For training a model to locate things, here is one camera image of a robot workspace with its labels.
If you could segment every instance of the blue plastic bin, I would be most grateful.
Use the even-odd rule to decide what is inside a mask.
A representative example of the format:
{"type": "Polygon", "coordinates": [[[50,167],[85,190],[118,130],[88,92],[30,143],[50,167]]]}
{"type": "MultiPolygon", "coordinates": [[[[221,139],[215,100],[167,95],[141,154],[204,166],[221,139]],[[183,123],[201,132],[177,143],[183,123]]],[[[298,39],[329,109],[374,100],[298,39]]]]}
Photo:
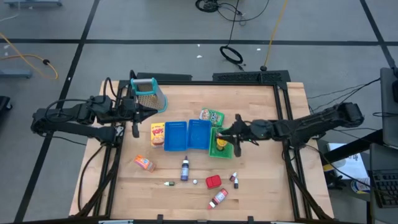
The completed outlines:
{"type": "Polygon", "coordinates": [[[199,119],[189,120],[188,148],[209,149],[210,146],[211,121],[199,119]]]}
{"type": "Polygon", "coordinates": [[[174,152],[187,150],[186,121],[172,121],[165,123],[164,150],[174,152]]]}

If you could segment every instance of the red bottle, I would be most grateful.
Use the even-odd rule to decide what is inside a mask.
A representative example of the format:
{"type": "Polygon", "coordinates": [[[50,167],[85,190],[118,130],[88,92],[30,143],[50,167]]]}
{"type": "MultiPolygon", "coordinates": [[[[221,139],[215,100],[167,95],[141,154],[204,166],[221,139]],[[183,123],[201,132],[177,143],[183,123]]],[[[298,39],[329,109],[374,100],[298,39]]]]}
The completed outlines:
{"type": "Polygon", "coordinates": [[[215,208],[219,203],[221,203],[224,198],[228,195],[228,192],[225,189],[221,189],[220,192],[214,196],[213,199],[211,199],[211,202],[207,206],[207,209],[212,209],[215,208]]]}

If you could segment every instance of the wooden tabletop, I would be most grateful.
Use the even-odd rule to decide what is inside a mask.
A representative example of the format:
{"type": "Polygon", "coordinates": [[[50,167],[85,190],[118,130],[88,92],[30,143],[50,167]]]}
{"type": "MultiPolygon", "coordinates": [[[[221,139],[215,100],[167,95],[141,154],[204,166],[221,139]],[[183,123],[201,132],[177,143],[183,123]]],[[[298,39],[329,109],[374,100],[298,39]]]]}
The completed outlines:
{"type": "MultiPolygon", "coordinates": [[[[156,219],[158,214],[163,214],[165,220],[244,221],[248,216],[253,216],[255,221],[294,220],[280,142],[260,141],[260,146],[245,142],[241,145],[242,156],[231,160],[209,157],[208,151],[199,149],[165,152],[150,146],[151,123],[198,119],[203,107],[224,113],[224,127],[231,126],[236,113],[243,120],[249,121],[277,119],[271,86],[161,85],[160,88],[168,99],[167,110],[139,125],[140,138],[133,138],[131,123],[126,124],[111,218],[156,219]],[[133,163],[137,154],[157,164],[153,173],[133,163]],[[190,161],[190,180],[182,182],[180,170],[186,155],[190,161]],[[228,180],[233,172],[238,173],[239,189],[234,189],[233,183],[228,180]],[[221,187],[229,194],[215,209],[207,210],[209,201],[221,187],[208,190],[205,179],[216,174],[221,177],[221,187]],[[198,184],[192,184],[193,179],[198,180],[198,184]],[[174,181],[176,184],[173,187],[165,186],[166,181],[174,181]]],[[[288,83],[288,88],[294,118],[308,115],[303,83],[288,83]]],[[[284,102],[282,94],[280,97],[281,102],[284,102]]],[[[316,146],[315,141],[310,141],[309,144],[316,146]]],[[[99,146],[95,139],[88,140],[81,168],[99,146]]],[[[308,191],[322,209],[333,217],[319,154],[307,148],[300,153],[308,191]]],[[[104,150],[91,161],[86,170],[82,190],[83,204],[90,199],[98,186],[103,156],[104,150]]],[[[303,217],[301,194],[298,189],[296,191],[300,215],[303,217]]],[[[70,209],[71,215],[78,211],[77,192],[78,185],[70,209]]],[[[108,190],[103,194],[101,213],[104,213],[107,196],[108,190]]]]}

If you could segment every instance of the white paper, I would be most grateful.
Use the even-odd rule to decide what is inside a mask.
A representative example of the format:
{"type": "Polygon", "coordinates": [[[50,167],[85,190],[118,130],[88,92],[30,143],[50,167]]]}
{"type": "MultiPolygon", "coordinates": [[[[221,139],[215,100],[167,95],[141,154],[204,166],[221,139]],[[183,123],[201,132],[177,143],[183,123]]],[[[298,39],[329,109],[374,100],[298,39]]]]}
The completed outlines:
{"type": "MultiPolygon", "coordinates": [[[[345,144],[340,143],[328,143],[329,151],[337,149],[340,146],[344,146],[345,144]]],[[[355,179],[358,178],[367,178],[368,173],[366,172],[365,166],[362,161],[362,157],[360,153],[354,154],[345,158],[346,164],[342,167],[338,167],[339,170],[342,172],[354,177],[355,179]]],[[[344,174],[335,170],[336,175],[342,175],[343,180],[350,180],[351,178],[345,176],[344,174]]]]}

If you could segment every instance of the small bottle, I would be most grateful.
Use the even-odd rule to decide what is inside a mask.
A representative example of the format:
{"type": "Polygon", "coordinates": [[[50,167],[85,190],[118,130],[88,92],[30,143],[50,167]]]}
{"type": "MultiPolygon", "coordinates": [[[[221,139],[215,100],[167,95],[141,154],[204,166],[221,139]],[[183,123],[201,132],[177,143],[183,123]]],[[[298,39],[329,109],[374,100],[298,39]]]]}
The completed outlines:
{"type": "Polygon", "coordinates": [[[167,182],[164,182],[164,185],[166,185],[166,186],[174,186],[174,185],[175,185],[175,182],[173,182],[173,181],[167,181],[167,182]]]}
{"type": "Polygon", "coordinates": [[[211,199],[211,202],[207,206],[207,209],[212,209],[215,208],[219,203],[221,203],[224,198],[228,195],[228,192],[225,189],[221,189],[220,192],[214,196],[213,199],[211,199]]]}
{"type": "Polygon", "coordinates": [[[233,182],[235,180],[235,178],[236,178],[236,172],[231,175],[229,180],[233,182]]]}
{"type": "Polygon", "coordinates": [[[189,176],[189,161],[188,161],[188,156],[185,156],[185,159],[182,161],[181,180],[187,181],[188,176],[189,176]]]}
{"type": "Polygon", "coordinates": [[[239,188],[238,178],[235,178],[234,188],[235,188],[235,189],[238,189],[238,188],[239,188]]]}

